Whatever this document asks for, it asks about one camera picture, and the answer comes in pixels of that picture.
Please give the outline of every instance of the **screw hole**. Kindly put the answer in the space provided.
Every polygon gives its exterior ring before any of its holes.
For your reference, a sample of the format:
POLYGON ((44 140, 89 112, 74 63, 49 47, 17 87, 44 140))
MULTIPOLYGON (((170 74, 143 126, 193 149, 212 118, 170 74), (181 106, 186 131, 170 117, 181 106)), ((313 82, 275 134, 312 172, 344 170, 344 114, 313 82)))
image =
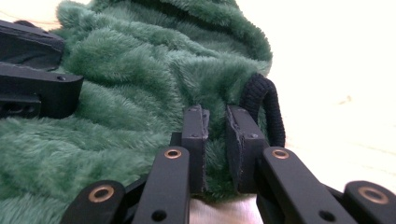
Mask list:
POLYGON ((334 222, 335 221, 335 216, 327 211, 319 211, 319 216, 323 218, 323 220, 326 220, 328 222, 334 222))
POLYGON ((102 185, 93 189, 88 198, 93 203, 102 203, 110 199, 113 194, 113 187, 109 185, 102 185))
POLYGON ((166 219, 166 213, 163 210, 157 210, 152 213, 151 218, 156 222, 161 222, 166 219))
POLYGON ((287 159, 289 157, 289 153, 283 149, 275 149, 272 154, 274 157, 282 160, 287 159))
POLYGON ((99 189, 97 192, 95 192, 93 195, 96 198, 102 198, 104 196, 106 196, 108 194, 108 190, 107 189, 99 189))
POLYGON ((181 151, 177 149, 169 149, 165 152, 165 157, 168 159, 176 159, 181 156, 181 151))
POLYGON ((386 194, 371 187, 360 187, 358 192, 365 199, 372 203, 386 204, 389 203, 389 198, 386 194))

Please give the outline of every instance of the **wooden surface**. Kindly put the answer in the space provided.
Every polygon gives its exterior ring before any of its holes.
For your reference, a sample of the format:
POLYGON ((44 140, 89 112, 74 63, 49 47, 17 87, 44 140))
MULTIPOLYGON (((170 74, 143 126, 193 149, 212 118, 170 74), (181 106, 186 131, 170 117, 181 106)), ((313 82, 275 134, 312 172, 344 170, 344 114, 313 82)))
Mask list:
MULTIPOLYGON (((0 20, 57 27, 58 2, 2 0, 0 20)), ((278 89, 287 148, 335 189, 367 180, 396 192, 395 3, 237 2, 272 46, 269 78, 278 89)), ((192 201, 191 223, 203 220, 262 223, 254 197, 221 205, 192 201)))

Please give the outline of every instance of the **black elastic cord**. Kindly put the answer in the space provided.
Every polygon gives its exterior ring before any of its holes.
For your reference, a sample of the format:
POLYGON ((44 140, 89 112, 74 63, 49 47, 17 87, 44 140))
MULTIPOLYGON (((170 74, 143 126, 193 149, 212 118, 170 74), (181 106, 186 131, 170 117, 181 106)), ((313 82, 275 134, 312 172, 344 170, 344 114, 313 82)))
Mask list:
POLYGON ((239 106, 245 108, 257 123, 261 105, 265 110, 270 146, 284 147, 286 134, 275 84, 270 79, 255 74, 245 85, 239 106))

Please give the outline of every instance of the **copper rivet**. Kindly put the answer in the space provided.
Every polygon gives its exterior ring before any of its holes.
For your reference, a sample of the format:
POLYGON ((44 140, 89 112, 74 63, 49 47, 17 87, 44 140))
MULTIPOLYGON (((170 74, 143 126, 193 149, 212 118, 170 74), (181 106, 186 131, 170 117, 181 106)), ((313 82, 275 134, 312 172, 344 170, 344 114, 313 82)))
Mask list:
POLYGON ((165 151, 165 157, 168 159, 177 159, 181 156, 181 151, 177 149, 169 149, 165 151))
POLYGON ((281 160, 285 160, 289 157, 289 153, 283 149, 275 149, 272 154, 274 157, 281 160))
POLYGON ((107 201, 109 198, 111 198, 111 196, 113 196, 114 194, 114 189, 113 187, 109 186, 109 185, 101 185, 95 189, 93 189, 90 193, 90 196, 88 197, 90 199, 91 202, 93 203, 102 203, 104 201, 107 201), (104 195, 101 196, 96 196, 96 193, 104 190, 106 191, 106 193, 104 195))
POLYGON ((379 191, 378 189, 374 189, 371 187, 360 187, 358 189, 358 192, 361 196, 363 196, 365 199, 369 200, 372 203, 389 203, 388 196, 385 195, 383 192, 379 191))

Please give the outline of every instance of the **green fuzzy fabric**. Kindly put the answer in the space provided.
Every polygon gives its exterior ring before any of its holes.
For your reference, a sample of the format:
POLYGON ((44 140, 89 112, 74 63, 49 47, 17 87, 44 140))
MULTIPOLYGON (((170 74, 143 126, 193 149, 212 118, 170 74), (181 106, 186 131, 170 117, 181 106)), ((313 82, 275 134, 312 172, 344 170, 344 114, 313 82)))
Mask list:
MULTIPOLYGON (((210 110, 204 199, 238 197, 225 152, 225 106, 268 74, 263 32, 234 0, 62 2, 57 72, 85 77, 66 119, 0 120, 0 223, 58 223, 92 182, 128 185, 180 132, 183 109, 210 110)), ((264 112, 261 126, 265 133, 264 112)))

